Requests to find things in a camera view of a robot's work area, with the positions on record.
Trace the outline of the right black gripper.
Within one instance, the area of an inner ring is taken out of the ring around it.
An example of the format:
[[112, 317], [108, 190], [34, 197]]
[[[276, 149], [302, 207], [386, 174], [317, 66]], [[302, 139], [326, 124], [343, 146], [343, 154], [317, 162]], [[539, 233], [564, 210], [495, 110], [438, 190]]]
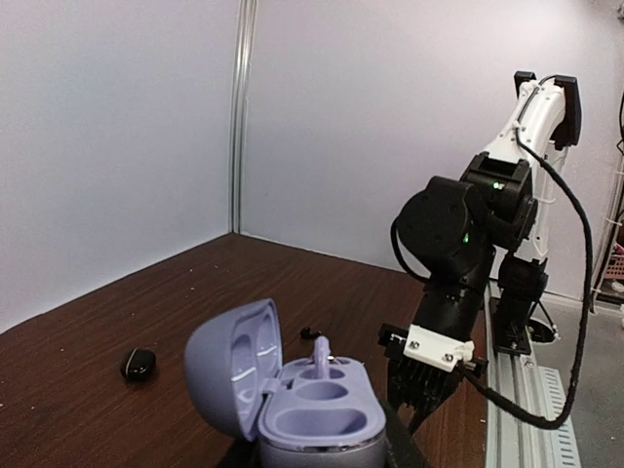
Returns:
[[[469, 341], [483, 307], [484, 294], [485, 287], [473, 289], [460, 283], [432, 281], [423, 290], [413, 323], [430, 332]], [[409, 433], [415, 434], [433, 411], [430, 405], [415, 408], [409, 421]]]

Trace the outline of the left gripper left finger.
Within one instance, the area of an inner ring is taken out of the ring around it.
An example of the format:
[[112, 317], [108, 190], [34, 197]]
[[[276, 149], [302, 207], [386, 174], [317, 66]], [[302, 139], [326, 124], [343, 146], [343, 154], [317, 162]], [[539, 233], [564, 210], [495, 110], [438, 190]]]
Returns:
[[258, 442], [234, 441], [215, 467], [260, 468], [261, 457]]

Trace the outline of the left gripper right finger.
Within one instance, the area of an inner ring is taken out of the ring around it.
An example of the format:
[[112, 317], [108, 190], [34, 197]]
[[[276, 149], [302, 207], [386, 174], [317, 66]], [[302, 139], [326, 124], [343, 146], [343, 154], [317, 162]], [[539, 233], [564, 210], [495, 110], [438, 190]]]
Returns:
[[378, 400], [386, 417], [385, 468], [430, 468], [425, 455], [417, 446], [408, 428], [391, 405]]

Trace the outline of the purple earbud charging case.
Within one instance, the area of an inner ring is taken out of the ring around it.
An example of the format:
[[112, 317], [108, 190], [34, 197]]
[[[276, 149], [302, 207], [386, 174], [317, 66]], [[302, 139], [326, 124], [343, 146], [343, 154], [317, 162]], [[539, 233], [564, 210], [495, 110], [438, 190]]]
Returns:
[[364, 365], [334, 355], [338, 378], [313, 378], [312, 354], [289, 363], [269, 298], [226, 311], [189, 337], [190, 400], [216, 431], [258, 442], [263, 467], [382, 467], [386, 417]]

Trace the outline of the purple earbud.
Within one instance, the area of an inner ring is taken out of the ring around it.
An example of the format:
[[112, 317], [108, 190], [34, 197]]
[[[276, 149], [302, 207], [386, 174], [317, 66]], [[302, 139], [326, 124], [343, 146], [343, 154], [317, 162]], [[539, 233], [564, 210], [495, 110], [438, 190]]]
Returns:
[[321, 335], [314, 341], [312, 361], [314, 379], [321, 380], [341, 376], [341, 370], [338, 368], [340, 362], [332, 353], [330, 341], [325, 336]]

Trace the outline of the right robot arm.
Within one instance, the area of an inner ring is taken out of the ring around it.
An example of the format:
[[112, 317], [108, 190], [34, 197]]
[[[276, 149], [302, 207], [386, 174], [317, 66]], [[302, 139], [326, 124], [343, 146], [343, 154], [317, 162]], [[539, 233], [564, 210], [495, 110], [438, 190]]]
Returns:
[[399, 263], [414, 257], [426, 269], [423, 296], [406, 329], [383, 325], [387, 400], [409, 407], [415, 431], [462, 381], [523, 423], [560, 428], [570, 415], [581, 365], [574, 362], [561, 413], [532, 414], [481, 385], [487, 361], [474, 354], [480, 313], [490, 317], [493, 348], [530, 353], [528, 322], [548, 282], [549, 211], [561, 171], [580, 137], [576, 78], [514, 76], [517, 102], [503, 129], [457, 179], [434, 176], [402, 207], [390, 227]]

